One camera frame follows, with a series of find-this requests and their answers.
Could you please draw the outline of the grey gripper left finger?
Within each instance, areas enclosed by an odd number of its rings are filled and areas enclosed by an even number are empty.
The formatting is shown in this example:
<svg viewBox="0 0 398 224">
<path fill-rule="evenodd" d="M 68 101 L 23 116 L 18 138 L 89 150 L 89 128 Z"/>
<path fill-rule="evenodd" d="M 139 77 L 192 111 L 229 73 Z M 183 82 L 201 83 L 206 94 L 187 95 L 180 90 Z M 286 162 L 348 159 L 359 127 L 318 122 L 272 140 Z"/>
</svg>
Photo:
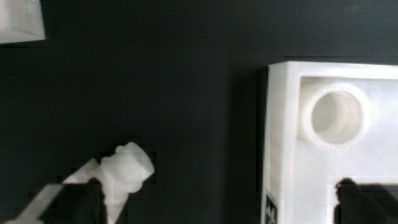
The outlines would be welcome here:
<svg viewBox="0 0 398 224">
<path fill-rule="evenodd" d="M 66 184 L 39 216 L 45 224 L 107 224 L 107 206 L 101 183 Z"/>
</svg>

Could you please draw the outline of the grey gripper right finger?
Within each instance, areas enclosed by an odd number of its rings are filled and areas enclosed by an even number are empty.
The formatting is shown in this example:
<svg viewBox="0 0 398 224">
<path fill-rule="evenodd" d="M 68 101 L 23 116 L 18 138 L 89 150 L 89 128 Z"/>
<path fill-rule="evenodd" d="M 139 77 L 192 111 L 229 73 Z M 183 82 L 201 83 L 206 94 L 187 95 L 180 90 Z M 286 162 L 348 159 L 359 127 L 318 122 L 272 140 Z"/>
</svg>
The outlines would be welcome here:
<svg viewBox="0 0 398 224">
<path fill-rule="evenodd" d="M 345 178 L 336 196 L 334 224 L 398 224 L 398 184 L 359 184 Z"/>
</svg>

